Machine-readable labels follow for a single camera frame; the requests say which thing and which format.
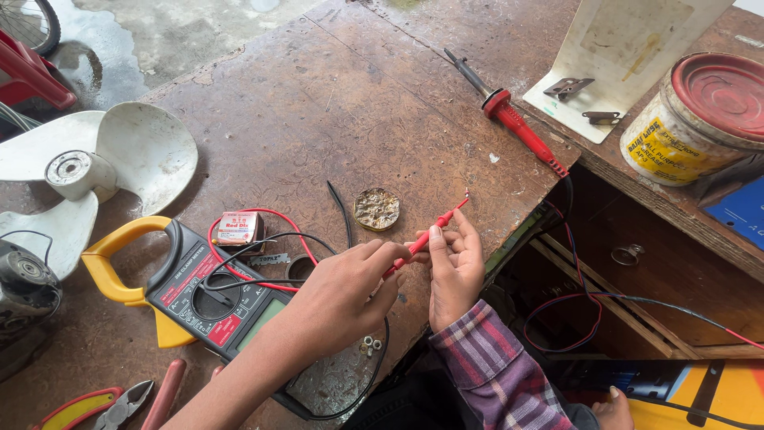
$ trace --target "bicycle wheel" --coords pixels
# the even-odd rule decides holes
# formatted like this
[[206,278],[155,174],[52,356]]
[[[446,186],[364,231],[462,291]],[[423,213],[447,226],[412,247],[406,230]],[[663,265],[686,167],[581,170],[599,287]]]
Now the bicycle wheel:
[[61,26],[48,0],[0,0],[0,28],[43,56],[61,39]]

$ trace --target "fingernail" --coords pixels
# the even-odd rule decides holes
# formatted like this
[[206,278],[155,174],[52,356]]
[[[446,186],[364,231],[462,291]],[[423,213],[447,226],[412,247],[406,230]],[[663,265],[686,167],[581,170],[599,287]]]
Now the fingernail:
[[443,232],[440,230],[440,227],[438,227],[438,226],[431,226],[430,227],[430,239],[438,239],[440,236],[443,236]]

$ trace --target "red can lid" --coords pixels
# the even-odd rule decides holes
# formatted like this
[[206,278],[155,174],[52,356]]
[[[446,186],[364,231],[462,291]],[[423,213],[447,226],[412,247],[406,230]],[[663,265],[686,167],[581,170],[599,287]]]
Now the red can lid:
[[737,55],[687,57],[672,74],[679,99],[719,130],[764,142],[764,65]]

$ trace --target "clamp meter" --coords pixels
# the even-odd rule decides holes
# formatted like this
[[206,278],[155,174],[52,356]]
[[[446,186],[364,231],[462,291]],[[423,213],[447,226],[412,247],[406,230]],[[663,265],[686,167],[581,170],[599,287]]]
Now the clamp meter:
[[[128,243],[151,231],[163,230],[170,238],[170,252],[164,264],[147,281],[146,289],[127,288],[109,261]],[[229,255],[215,250],[224,259]],[[200,284],[217,265],[206,238],[177,220],[143,217],[107,235],[82,255],[95,283],[106,297],[127,306],[150,305],[157,318],[160,347],[178,347],[194,340],[230,363],[254,335],[292,298],[280,290],[257,284],[241,285],[219,292]],[[264,277],[240,262],[229,263],[253,279]],[[208,280],[211,286],[238,281],[224,266]],[[271,397],[295,415],[307,420],[311,412],[286,392],[287,384]]]
[[[291,295],[257,284],[206,291],[200,285],[217,265],[207,240],[177,220],[164,229],[170,254],[147,282],[145,297],[154,308],[202,341],[228,364],[275,314],[287,306]],[[229,257],[217,249],[223,258]],[[254,279],[262,275],[240,262],[230,264]],[[210,277],[211,286],[240,280],[221,267]]]

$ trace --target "yellow clamp jaw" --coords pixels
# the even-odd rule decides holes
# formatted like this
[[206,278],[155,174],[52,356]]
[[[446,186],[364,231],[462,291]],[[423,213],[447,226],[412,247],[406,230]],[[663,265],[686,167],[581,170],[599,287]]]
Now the yellow clamp jaw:
[[167,217],[143,217],[119,227],[82,254],[85,267],[90,271],[101,293],[125,306],[151,306],[157,319],[157,342],[160,348],[182,347],[196,339],[145,300],[144,288],[128,288],[112,267],[111,257],[128,243],[152,231],[162,231],[172,222]]

